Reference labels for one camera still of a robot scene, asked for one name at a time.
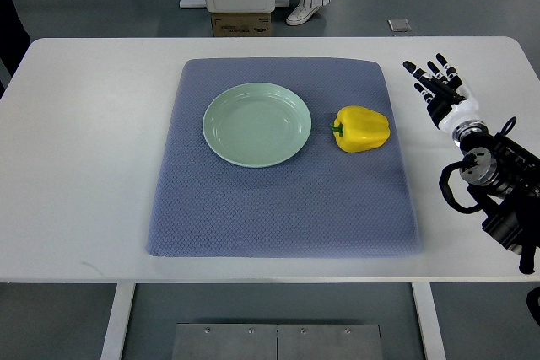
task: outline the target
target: gray mat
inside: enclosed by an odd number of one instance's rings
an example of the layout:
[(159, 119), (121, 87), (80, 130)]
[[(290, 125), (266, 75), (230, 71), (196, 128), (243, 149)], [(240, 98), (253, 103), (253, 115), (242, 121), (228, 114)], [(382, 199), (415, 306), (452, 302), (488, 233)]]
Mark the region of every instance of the gray mat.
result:
[[(312, 119), (291, 159), (249, 169), (206, 144), (204, 111), (235, 85), (268, 82), (295, 92)], [(391, 123), (381, 147), (338, 148), (329, 126), (362, 105)], [(189, 61), (173, 109), (147, 250), (162, 256), (393, 257), (420, 241), (381, 68), (337, 58)]]

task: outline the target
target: shoe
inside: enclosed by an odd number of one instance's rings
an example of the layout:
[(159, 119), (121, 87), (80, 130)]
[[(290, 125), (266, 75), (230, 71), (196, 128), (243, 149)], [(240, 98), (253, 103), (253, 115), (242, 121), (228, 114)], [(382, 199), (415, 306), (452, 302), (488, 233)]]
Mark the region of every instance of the shoe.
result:
[(301, 25), (309, 20), (311, 16), (320, 8), (321, 6), (317, 6), (316, 8), (305, 8), (299, 4), (296, 6), (293, 13), (291, 13), (290, 16), (288, 16), (288, 18), (285, 20), (285, 23), (288, 25)]

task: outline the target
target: green stem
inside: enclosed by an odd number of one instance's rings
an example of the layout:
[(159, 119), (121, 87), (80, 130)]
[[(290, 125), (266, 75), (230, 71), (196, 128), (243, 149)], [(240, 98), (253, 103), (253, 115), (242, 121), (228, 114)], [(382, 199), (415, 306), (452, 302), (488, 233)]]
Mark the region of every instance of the green stem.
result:
[(343, 136), (343, 123), (340, 122), (339, 126), (330, 126), (332, 128), (332, 131), (337, 132), (340, 137)]

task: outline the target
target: light green plate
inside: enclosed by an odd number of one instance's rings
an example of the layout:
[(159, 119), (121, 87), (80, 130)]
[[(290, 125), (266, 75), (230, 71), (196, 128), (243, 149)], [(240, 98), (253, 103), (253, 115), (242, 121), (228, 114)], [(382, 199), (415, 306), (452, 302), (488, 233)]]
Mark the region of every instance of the light green plate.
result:
[(202, 132), (208, 146), (232, 164), (279, 164), (304, 146), (311, 115), (300, 97), (271, 83), (246, 83), (224, 91), (206, 109)]

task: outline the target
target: metal plate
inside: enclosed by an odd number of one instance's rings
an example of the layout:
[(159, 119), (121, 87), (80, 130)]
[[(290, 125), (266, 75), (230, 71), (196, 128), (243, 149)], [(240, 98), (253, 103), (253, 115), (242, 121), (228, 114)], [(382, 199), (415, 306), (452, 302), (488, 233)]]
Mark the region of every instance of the metal plate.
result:
[(382, 360), (378, 325), (280, 325), (279, 360)]
[(276, 325), (178, 324), (172, 360), (276, 360)]
[(178, 324), (173, 360), (382, 360), (378, 325)]

